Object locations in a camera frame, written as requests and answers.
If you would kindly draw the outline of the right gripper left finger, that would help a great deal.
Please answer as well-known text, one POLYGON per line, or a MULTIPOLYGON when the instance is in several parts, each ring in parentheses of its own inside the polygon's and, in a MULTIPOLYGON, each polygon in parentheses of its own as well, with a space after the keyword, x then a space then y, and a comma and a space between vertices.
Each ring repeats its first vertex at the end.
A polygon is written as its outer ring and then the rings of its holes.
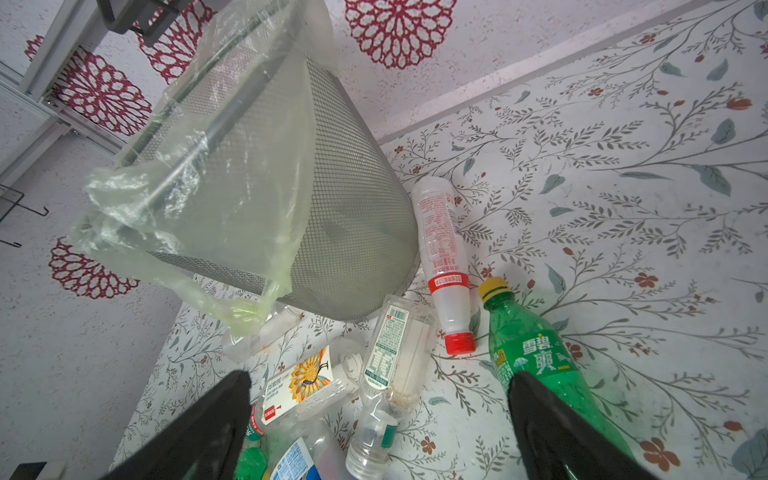
POLYGON ((251 378, 235 370, 106 479, 232 479, 251 411, 251 378))

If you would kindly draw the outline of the green soda bottle upright-lying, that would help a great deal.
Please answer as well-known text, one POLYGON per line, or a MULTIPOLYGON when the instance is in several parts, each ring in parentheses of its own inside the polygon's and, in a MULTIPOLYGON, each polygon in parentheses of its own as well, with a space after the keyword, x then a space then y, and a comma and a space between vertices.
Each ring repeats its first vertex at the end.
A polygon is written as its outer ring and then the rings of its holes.
POLYGON ((532 374, 558 398, 627 455, 631 449, 601 413, 584 376, 548 321, 517 302, 506 280, 493 277, 478 287, 490 314, 489 353, 504 388, 518 372, 532 374))

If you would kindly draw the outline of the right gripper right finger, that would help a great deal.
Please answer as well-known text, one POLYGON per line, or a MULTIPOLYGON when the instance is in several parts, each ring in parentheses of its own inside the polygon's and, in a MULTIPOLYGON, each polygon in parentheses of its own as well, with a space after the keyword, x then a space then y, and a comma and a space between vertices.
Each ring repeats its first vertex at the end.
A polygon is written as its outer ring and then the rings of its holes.
POLYGON ((532 374, 512 377, 508 405, 529 479, 652 479, 532 374))

